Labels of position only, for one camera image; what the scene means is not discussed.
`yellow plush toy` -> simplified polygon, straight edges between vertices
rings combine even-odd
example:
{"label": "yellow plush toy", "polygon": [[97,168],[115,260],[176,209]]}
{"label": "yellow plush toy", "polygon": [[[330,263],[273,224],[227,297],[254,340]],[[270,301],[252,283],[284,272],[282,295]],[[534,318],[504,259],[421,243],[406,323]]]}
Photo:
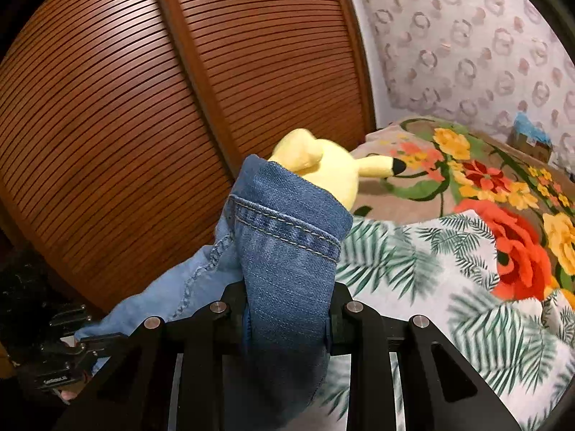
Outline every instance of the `yellow plush toy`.
{"label": "yellow plush toy", "polygon": [[354,159],[340,145],[316,139],[304,129],[284,136],[269,161],[329,191],[347,210],[351,210],[355,202],[359,177],[387,178],[405,170],[405,163],[393,157]]}

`jeans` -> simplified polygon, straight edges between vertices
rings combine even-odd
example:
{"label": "jeans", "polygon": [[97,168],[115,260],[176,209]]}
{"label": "jeans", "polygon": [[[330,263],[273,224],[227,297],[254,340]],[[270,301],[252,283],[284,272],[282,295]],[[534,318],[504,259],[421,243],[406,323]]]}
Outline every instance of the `jeans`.
{"label": "jeans", "polygon": [[217,224],[215,244],[76,338],[129,335],[151,315],[166,322],[191,316],[220,299],[226,285],[244,279],[246,353],[225,369],[226,429],[277,429],[305,409],[326,374],[328,308],[351,222],[327,191],[249,156]]}

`wallpaper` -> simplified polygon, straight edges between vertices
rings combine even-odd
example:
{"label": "wallpaper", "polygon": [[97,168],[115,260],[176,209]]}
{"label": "wallpaper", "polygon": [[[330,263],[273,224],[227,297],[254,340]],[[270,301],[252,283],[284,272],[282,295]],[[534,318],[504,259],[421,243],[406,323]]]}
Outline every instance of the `wallpaper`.
{"label": "wallpaper", "polygon": [[522,112],[551,138],[551,163],[575,170],[575,66],[529,0],[363,5],[393,109],[455,120],[504,142]]}

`louvered wooden panel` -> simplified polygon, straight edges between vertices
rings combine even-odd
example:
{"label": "louvered wooden panel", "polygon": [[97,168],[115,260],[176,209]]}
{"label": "louvered wooden panel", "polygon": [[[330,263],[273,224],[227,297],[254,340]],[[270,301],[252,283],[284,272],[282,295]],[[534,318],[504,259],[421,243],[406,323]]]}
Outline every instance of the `louvered wooden panel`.
{"label": "louvered wooden panel", "polygon": [[370,115],[341,0],[179,0],[242,154],[289,130],[355,148]]}
{"label": "louvered wooden panel", "polygon": [[190,257],[229,178],[156,0],[47,0],[0,66],[3,199],[107,310]]}

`silver rivet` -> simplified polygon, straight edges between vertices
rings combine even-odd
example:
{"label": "silver rivet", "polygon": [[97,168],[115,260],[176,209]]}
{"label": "silver rivet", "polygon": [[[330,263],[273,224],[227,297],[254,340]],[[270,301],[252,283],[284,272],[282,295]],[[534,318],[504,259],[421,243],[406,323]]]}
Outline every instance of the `silver rivet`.
{"label": "silver rivet", "polygon": [[146,319],[144,321],[144,327],[146,329],[155,329],[157,328],[160,324],[162,323],[162,321],[160,321],[160,318],[157,316],[150,316],[148,319]]}
{"label": "silver rivet", "polygon": [[225,309],[228,307],[223,301],[214,301],[210,305],[211,312],[224,312]]}
{"label": "silver rivet", "polygon": [[418,314],[417,316],[413,316],[413,323],[418,327],[418,328],[426,328],[429,325],[429,319],[427,319],[425,316]]}
{"label": "silver rivet", "polygon": [[346,304],[346,308],[350,312],[363,311],[363,305],[359,301],[350,301]]}

